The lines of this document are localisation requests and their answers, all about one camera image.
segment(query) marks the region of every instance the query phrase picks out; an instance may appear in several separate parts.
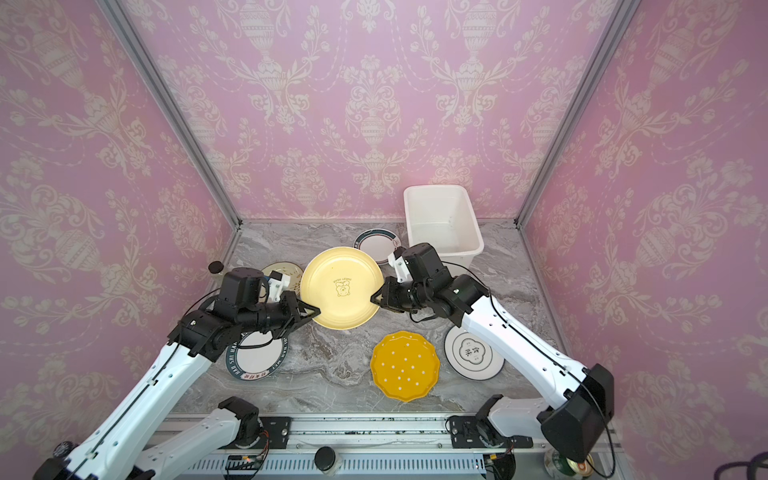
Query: wallpaper pattern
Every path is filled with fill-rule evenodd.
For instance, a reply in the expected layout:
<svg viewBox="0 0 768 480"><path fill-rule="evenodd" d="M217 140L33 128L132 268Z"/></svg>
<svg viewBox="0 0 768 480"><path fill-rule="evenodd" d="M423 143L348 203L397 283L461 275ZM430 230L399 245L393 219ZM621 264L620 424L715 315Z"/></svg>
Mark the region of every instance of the wallpaper pattern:
<svg viewBox="0 0 768 480"><path fill-rule="evenodd" d="M528 225L573 354L614 372L636 478L768 445L767 15L642 2Z"/></svg>
<svg viewBox="0 0 768 480"><path fill-rule="evenodd" d="M615 0L123 0L243 218L515 217Z"/></svg>
<svg viewBox="0 0 768 480"><path fill-rule="evenodd" d="M93 2L0 3L0 461L133 387L230 227Z"/></svg>

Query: round tin can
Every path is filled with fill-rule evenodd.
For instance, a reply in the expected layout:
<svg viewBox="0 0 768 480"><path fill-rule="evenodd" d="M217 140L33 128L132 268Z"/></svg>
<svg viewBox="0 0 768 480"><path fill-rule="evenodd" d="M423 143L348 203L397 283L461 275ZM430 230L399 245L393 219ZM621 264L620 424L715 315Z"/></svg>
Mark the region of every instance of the round tin can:
<svg viewBox="0 0 768 480"><path fill-rule="evenodd" d="M592 455L587 455L592 462ZM555 449L549 449L544 454L544 468L555 480L581 480L592 475L594 471L589 463L577 463L560 455Z"/></svg>

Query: yellow plate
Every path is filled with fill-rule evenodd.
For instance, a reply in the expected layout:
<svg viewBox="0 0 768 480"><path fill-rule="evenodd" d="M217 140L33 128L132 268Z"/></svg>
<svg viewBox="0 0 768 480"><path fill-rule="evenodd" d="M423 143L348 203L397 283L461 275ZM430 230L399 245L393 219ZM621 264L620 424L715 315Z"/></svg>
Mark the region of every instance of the yellow plate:
<svg viewBox="0 0 768 480"><path fill-rule="evenodd" d="M301 300L320 308L315 321L348 330L367 322L379 306L371 303L384 284L382 271L367 253L331 248L313 258L301 277Z"/></svg>
<svg viewBox="0 0 768 480"><path fill-rule="evenodd" d="M427 396L440 377L435 346L413 332L384 337L371 357L373 382L390 399L403 402Z"/></svg>

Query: white robotic arm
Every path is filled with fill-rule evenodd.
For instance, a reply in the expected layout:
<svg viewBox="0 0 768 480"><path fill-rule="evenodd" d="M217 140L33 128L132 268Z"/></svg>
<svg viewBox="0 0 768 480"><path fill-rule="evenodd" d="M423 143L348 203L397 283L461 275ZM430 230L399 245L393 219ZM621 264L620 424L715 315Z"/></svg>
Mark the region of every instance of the white robotic arm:
<svg viewBox="0 0 768 480"><path fill-rule="evenodd" d="M557 351L517 321L469 275L451 276L435 249L420 243L389 257L397 277L388 277L371 301L393 312L431 308L435 317L486 341L541 393L549 407L535 420L544 437L564 456L583 462L614 414L614 378L600 364L591 369ZM478 411L478 430L489 444L519 430L521 412L502 396ZM530 422L525 422L526 432Z"/></svg>
<svg viewBox="0 0 768 480"><path fill-rule="evenodd" d="M319 313L294 292L283 292L289 282L287 275L265 277L250 268L225 275L221 293L212 297L213 310L205 310L207 301L186 314L144 377L99 428L64 458L46 460L34 479L171 480L224 445L252 445L263 431L259 409L230 397L202 421L142 452L189 386L243 333L269 331L280 338ZM262 286L269 289L268 301L258 302Z"/></svg>
<svg viewBox="0 0 768 480"><path fill-rule="evenodd" d="M395 269L397 283L410 286L410 291L414 291L417 287L413 286L404 252L399 251L398 256L391 253L389 265ZM470 310L464 314L459 326L486 341L510 362L536 387L548 405L554 408L561 406L567 400L564 394L569 390L575 392L584 380L583 363L546 343L492 296L481 296L470 306ZM551 359L556 359L561 367L553 365Z"/></svg>

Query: marble tabletop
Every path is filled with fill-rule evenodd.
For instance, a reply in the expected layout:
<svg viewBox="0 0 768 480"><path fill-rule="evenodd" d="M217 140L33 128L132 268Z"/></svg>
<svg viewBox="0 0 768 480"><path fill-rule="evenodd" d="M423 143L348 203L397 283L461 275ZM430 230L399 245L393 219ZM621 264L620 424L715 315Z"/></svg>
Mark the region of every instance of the marble tabletop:
<svg viewBox="0 0 768 480"><path fill-rule="evenodd" d="M403 223L251 223L234 251L231 266L264 268L290 261L305 268L318 253L355 238L373 227L396 232L408 245ZM554 328L519 231L511 222L482 223L485 250L472 269L507 310L550 344L557 346ZM384 275L393 275L384 266ZM494 378L482 382L460 376L445 357L443 342L452 324L443 319L412 323L406 314L379 312L363 326L331 330L311 322L289 337L289 349L279 369L264 379L246 382L227 371L221 356L176 404L174 412L209 412L235 395L261 412L473 412L501 393L512 398L540 395L508 363ZM439 381L424 398L409 403L390 399L373 383L369 363L373 348L389 333L408 330L423 335L439 354Z"/></svg>

